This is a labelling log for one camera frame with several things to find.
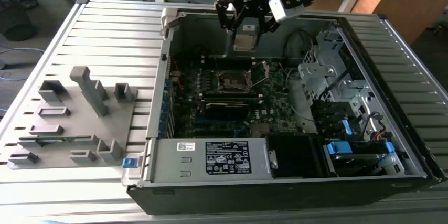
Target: blue cable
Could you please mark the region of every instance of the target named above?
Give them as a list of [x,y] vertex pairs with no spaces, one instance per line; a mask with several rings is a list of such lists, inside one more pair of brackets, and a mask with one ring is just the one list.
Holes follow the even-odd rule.
[[27,78],[10,79],[10,78],[0,77],[0,80],[3,80],[3,81],[23,81],[23,80],[26,80],[26,79],[27,79]]
[[[39,52],[41,54],[43,54],[43,50],[38,49],[38,48],[33,48],[33,47],[17,47],[17,48],[9,48],[9,47],[5,47],[2,45],[0,45],[0,47],[2,48],[6,48],[5,51],[0,52],[0,54],[5,53],[5,52],[9,52],[11,50],[33,50],[33,51],[37,51]],[[19,78],[19,79],[11,79],[11,78],[5,78],[5,77],[0,77],[0,80],[3,80],[3,81],[23,81],[26,80],[27,78]]]

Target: blue latch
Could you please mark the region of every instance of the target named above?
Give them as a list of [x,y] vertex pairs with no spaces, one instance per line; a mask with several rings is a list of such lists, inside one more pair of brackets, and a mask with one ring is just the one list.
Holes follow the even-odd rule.
[[385,147],[386,147],[386,150],[390,152],[394,152],[394,147],[393,147],[393,143],[391,142],[386,142],[385,143]]
[[122,159],[122,168],[138,168],[138,159],[131,157],[125,157]]
[[347,120],[342,120],[342,124],[343,124],[343,127],[345,127],[346,134],[351,135],[353,131],[351,131],[351,128],[349,127],[350,125],[347,124]]
[[326,149],[329,154],[351,154],[351,147],[347,141],[333,141],[326,144]]

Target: barcode sticker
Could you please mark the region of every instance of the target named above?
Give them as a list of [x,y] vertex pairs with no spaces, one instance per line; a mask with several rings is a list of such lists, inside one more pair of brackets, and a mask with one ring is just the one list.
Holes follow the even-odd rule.
[[177,150],[178,151],[193,151],[194,143],[177,143]]
[[255,26],[245,25],[242,26],[242,31],[254,31]]

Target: slatted metal surface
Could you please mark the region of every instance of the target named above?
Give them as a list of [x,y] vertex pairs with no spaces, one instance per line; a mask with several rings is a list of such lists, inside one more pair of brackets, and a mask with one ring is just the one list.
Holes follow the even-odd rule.
[[[87,66],[91,79],[103,86],[127,82],[138,88],[126,153],[139,152],[145,143],[151,89],[154,83],[161,36],[159,15],[167,6],[209,8],[179,4],[90,0],[75,4],[39,63],[1,122],[0,130],[0,212],[6,216],[27,216],[31,220],[61,222],[215,222],[314,217],[365,216],[387,213],[402,218],[409,212],[446,211],[448,186],[441,184],[419,193],[395,195],[369,206],[309,209],[299,212],[250,212],[218,216],[147,216],[131,201],[121,185],[119,167],[9,170],[7,154],[17,137],[31,121],[42,80],[67,78],[71,66]],[[434,89],[430,76],[421,71],[386,24],[373,15],[309,12],[309,15],[343,16],[363,43],[371,59],[389,83],[417,132],[426,141],[437,161],[448,169],[448,107]],[[369,222],[369,219],[354,219]]]

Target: power supply label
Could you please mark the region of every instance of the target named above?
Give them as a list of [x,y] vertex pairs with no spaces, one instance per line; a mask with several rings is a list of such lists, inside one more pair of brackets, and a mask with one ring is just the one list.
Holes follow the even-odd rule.
[[205,142],[205,163],[209,175],[251,173],[247,142]]

